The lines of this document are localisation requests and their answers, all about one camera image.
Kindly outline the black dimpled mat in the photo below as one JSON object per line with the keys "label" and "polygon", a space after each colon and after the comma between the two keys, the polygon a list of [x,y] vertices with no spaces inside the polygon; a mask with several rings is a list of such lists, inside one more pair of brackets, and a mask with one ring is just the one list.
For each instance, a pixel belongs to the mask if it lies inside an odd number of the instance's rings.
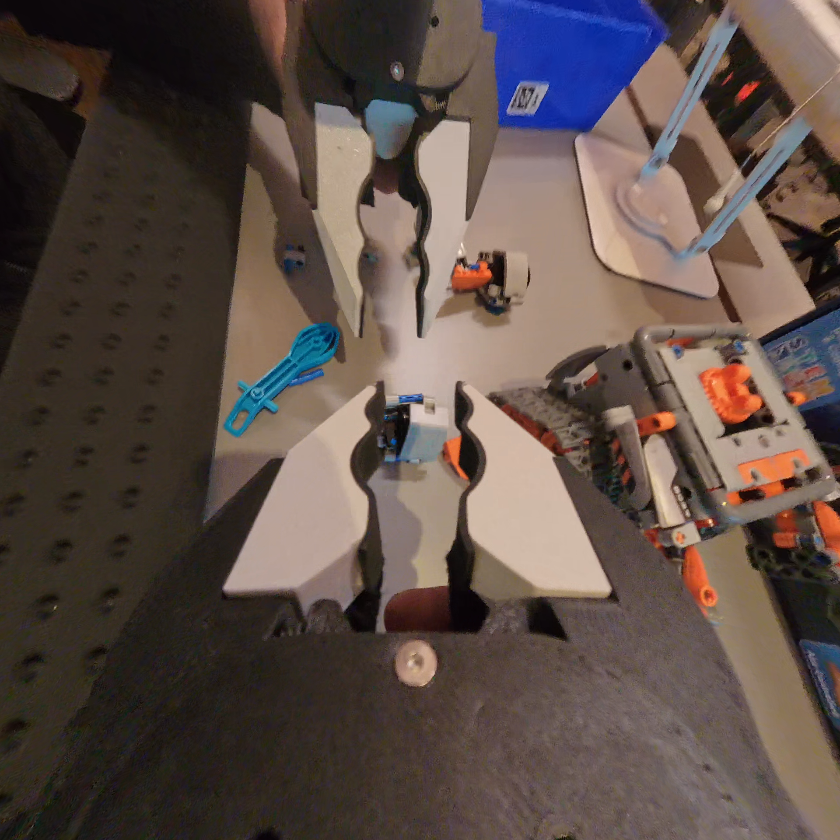
{"label": "black dimpled mat", "polygon": [[70,169],[2,374],[2,838],[202,520],[249,123],[117,59]]}

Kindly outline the blue plastic storage bin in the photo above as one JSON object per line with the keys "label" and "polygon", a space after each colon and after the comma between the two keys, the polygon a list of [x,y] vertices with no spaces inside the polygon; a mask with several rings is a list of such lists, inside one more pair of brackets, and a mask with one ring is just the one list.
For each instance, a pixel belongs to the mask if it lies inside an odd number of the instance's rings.
{"label": "blue plastic storage bin", "polygon": [[643,1],[484,1],[501,128],[588,132],[668,30]]}

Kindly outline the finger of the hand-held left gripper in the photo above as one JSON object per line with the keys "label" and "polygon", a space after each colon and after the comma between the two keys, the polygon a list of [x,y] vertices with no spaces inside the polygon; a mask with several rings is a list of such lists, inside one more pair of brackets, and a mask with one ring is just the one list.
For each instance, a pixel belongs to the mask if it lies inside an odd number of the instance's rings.
{"label": "finger of the hand-held left gripper", "polygon": [[374,146],[362,121],[340,106],[314,109],[316,205],[312,215],[336,302],[350,331],[364,329],[360,265],[365,246],[362,197],[374,168]]}
{"label": "finger of the hand-held left gripper", "polygon": [[424,339],[448,298],[468,227],[469,123],[443,119],[418,136],[408,165],[417,202],[416,334]]}

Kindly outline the light grey block with pins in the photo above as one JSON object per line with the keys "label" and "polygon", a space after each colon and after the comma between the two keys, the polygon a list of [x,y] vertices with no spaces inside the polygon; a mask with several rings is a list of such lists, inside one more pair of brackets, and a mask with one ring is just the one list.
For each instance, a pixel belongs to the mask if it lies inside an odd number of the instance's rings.
{"label": "light grey block with pins", "polygon": [[386,395],[378,441],[387,464],[435,461],[448,438],[445,404],[424,394]]}

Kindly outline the grey orange tracked toy robot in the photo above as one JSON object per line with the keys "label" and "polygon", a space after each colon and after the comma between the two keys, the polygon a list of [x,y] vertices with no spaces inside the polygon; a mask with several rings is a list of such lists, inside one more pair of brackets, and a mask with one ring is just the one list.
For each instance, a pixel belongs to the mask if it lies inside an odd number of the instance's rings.
{"label": "grey orange tracked toy robot", "polygon": [[700,545],[733,529],[754,569],[838,585],[838,467],[742,325],[641,328],[488,397],[635,523],[705,615]]}

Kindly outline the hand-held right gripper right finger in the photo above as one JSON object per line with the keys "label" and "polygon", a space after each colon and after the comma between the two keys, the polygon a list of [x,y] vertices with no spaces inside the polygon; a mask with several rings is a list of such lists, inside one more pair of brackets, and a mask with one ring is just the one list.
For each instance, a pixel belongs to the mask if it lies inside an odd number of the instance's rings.
{"label": "hand-held right gripper right finger", "polygon": [[455,386],[458,500],[451,595],[602,600],[612,586],[556,457],[475,387]]}

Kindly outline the blue robot kit box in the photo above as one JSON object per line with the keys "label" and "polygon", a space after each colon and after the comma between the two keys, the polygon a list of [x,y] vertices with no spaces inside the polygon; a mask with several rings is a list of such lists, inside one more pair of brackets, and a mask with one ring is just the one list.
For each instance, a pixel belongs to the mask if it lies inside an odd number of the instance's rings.
{"label": "blue robot kit box", "polygon": [[[835,479],[839,445],[839,304],[823,303],[761,339],[788,391],[800,392],[805,425]],[[772,581],[784,621],[805,667],[822,713],[838,741],[838,537],[824,536],[827,553],[810,537],[792,547],[773,541],[776,527],[753,534],[752,564]]]}

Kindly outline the person's left hand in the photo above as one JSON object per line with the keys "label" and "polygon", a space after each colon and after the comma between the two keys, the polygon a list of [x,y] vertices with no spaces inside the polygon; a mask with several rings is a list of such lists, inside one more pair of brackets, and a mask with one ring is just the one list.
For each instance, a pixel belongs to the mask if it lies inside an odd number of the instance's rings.
{"label": "person's left hand", "polygon": [[287,2],[245,2],[251,37],[246,71],[248,97],[276,118],[282,118]]}

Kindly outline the white desk stand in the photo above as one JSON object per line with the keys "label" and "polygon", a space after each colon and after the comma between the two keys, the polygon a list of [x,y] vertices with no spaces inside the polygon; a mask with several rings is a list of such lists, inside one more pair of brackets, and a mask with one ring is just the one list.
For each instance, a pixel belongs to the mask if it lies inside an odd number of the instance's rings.
{"label": "white desk stand", "polygon": [[[742,28],[794,107],[747,175],[736,170],[707,203],[700,229],[686,184],[669,158],[736,31]],[[726,2],[686,87],[648,155],[598,133],[580,133],[574,155],[591,243],[605,268],[628,279],[709,299],[709,256],[741,213],[810,133],[838,131],[838,8],[824,1]]]}

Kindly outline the blue plastic separator tool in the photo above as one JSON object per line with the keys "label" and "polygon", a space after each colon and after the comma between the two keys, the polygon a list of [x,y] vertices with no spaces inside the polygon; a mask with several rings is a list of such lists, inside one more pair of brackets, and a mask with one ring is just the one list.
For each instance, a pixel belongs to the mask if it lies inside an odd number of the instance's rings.
{"label": "blue plastic separator tool", "polygon": [[277,414],[279,396],[293,386],[322,377],[323,366],[334,358],[340,342],[339,328],[327,322],[300,331],[287,354],[267,373],[253,383],[238,383],[239,396],[224,421],[224,430],[239,438],[261,414]]}

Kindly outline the dark grey orange block assembly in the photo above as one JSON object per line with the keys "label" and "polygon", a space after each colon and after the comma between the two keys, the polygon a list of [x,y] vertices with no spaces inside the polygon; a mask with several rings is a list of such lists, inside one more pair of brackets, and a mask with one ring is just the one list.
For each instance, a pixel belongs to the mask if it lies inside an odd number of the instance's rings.
{"label": "dark grey orange block assembly", "polygon": [[531,281],[527,254],[519,251],[480,251],[475,259],[460,254],[449,288],[455,294],[473,293],[490,315],[499,317],[522,305]]}

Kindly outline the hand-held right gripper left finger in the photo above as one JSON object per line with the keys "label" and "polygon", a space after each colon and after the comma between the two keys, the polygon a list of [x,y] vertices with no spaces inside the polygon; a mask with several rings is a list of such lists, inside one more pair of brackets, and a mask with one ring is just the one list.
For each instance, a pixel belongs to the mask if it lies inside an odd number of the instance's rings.
{"label": "hand-held right gripper left finger", "polygon": [[379,594],[384,556],[370,480],[382,463],[384,410],[378,381],[291,448],[224,583],[226,596],[350,605]]}

